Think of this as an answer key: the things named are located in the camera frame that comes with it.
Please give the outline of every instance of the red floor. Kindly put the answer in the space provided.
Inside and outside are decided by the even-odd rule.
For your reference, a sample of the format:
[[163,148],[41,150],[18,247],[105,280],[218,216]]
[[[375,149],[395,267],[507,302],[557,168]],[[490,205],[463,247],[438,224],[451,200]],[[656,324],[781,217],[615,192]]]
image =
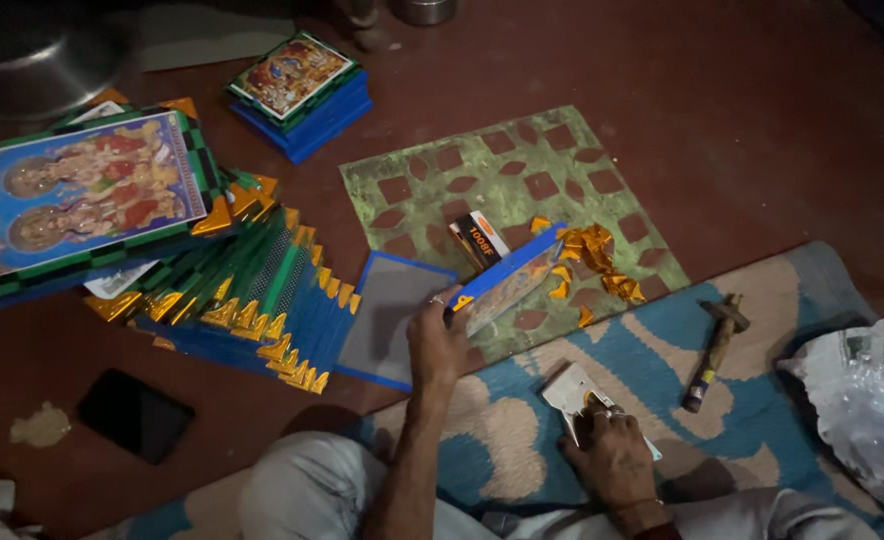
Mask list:
[[[434,28],[384,20],[401,48],[358,55],[375,108],[298,168],[225,106],[220,88],[247,61],[119,87],[143,105],[191,96],[220,163],[281,178],[350,281],[367,248],[339,165],[573,104],[693,282],[825,240],[884,315],[884,40],[842,2],[488,0]],[[71,411],[108,367],[195,407],[169,460],[151,467],[82,426],[52,448],[9,444],[13,419],[45,400]],[[0,312],[0,472],[17,480],[19,516],[56,538],[244,468],[285,431],[400,397],[340,375],[317,397],[152,348],[75,293]]]

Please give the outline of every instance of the framed religious picture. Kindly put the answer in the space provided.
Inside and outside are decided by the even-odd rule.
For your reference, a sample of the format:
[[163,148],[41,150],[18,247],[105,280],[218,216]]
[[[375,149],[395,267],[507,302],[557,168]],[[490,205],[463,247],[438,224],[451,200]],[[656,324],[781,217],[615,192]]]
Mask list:
[[352,58],[300,31],[231,80],[227,89],[286,132],[359,70]]
[[222,192],[196,120],[175,109],[0,142],[0,298],[228,231]]

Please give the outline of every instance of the smartphone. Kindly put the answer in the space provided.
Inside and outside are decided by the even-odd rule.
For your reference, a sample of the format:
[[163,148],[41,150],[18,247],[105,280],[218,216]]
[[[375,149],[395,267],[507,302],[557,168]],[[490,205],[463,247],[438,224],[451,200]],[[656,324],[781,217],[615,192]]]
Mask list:
[[100,374],[76,405],[83,425],[158,465],[196,417],[196,410],[118,369]]

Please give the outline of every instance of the hammer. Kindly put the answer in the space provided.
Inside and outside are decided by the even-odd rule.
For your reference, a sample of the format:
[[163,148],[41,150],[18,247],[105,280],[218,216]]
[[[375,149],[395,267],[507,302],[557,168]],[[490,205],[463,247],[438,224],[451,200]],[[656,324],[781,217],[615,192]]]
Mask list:
[[725,352],[729,348],[729,341],[733,334],[743,332],[748,328],[748,319],[739,313],[739,304],[743,295],[730,294],[723,302],[701,300],[698,304],[703,310],[712,315],[717,322],[712,336],[712,346],[699,364],[695,377],[688,386],[688,392],[682,398],[682,409],[697,413],[702,407],[705,392],[716,377],[716,372],[723,365]]

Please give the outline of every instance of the hammer head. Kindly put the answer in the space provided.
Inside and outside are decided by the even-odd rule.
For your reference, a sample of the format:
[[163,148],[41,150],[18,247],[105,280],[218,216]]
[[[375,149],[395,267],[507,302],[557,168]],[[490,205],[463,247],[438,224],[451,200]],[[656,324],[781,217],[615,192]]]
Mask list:
[[735,333],[744,332],[749,325],[746,315],[739,313],[738,305],[723,301],[700,300],[698,303],[703,310],[718,320],[732,319],[735,322]]

